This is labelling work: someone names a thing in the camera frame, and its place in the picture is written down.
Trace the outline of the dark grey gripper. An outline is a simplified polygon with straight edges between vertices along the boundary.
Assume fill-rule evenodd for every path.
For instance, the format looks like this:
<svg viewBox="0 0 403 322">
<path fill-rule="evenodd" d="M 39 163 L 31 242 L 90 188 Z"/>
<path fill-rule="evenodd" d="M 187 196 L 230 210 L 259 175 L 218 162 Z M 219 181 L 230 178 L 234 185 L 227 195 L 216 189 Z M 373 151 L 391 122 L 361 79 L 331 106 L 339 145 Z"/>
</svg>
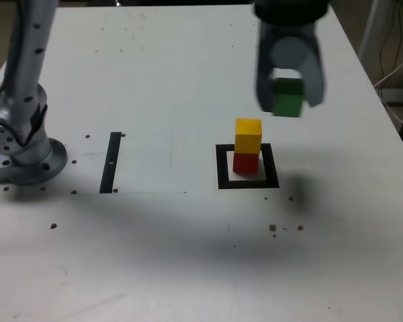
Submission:
<svg viewBox="0 0 403 322">
<path fill-rule="evenodd" d="M 255 93 L 263 112 L 273 112 L 271 73 L 275 67 L 300 74 L 309 106 L 323 102 L 324 71 L 315 26 L 314 22 L 300 26 L 260 22 Z"/>
</svg>

